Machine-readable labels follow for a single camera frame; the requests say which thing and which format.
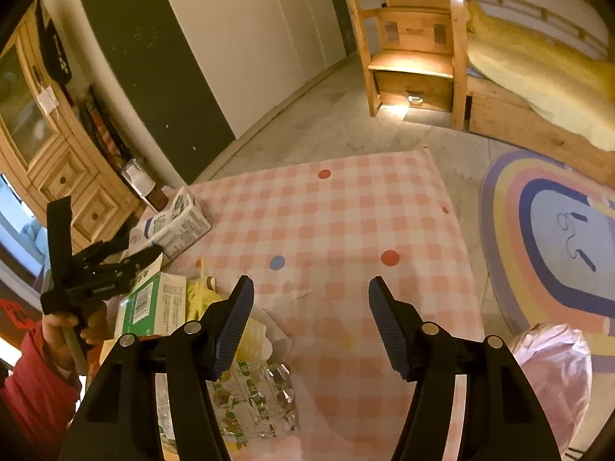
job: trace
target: metal screw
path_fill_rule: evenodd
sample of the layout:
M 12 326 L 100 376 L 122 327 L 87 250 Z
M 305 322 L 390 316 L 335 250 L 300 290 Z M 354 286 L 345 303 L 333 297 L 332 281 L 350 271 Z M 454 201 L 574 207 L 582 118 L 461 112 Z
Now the metal screw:
M 433 322 L 424 323 L 421 329 L 425 334 L 430 335 L 438 334 L 438 332 L 440 331 L 440 328 L 436 326 Z
M 504 342 L 499 336 L 490 336 L 487 338 L 487 343 L 491 348 L 502 348 Z
M 201 330 L 201 323 L 198 321 L 189 322 L 184 326 L 184 331 L 187 334 L 196 334 Z
M 124 336 L 122 336 L 119 339 L 119 344 L 122 345 L 123 347 L 129 347 L 134 342 L 135 342 L 135 336 L 133 334 L 124 334 Z

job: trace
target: paper label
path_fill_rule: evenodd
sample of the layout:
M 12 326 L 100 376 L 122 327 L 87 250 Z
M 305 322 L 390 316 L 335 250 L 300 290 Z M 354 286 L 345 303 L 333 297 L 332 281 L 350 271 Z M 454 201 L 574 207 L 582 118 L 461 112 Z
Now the paper label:
M 51 86 L 48 86 L 41 93 L 39 93 L 36 101 L 39 103 L 39 106 L 41 106 L 42 112 L 45 116 L 49 116 L 49 113 L 60 105 Z

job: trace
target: yellow bedsheet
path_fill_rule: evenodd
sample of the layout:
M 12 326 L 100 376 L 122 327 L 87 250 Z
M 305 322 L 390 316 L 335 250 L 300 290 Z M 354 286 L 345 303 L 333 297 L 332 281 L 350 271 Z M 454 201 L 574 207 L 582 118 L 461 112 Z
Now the yellow bedsheet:
M 468 58 L 547 121 L 615 150 L 615 66 L 539 33 L 486 16 L 470 2 Z

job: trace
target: glass cabinet door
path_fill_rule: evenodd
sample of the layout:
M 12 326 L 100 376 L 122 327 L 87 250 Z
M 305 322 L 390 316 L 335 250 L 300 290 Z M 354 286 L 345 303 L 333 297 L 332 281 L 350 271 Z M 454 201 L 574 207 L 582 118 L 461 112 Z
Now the glass cabinet door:
M 30 91 L 15 45 L 0 58 L 0 118 L 26 164 L 52 130 Z

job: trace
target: white closet door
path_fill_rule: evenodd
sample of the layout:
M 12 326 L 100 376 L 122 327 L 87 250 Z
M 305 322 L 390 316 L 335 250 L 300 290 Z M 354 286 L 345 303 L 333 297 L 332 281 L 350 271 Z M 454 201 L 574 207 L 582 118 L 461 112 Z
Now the white closet door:
M 278 1 L 293 38 L 304 80 L 309 81 L 325 69 L 321 41 L 316 31 L 310 5 L 308 0 Z
M 304 83 L 278 0 L 169 0 L 236 137 Z
M 346 56 L 333 0 L 307 0 L 321 43 L 325 69 Z

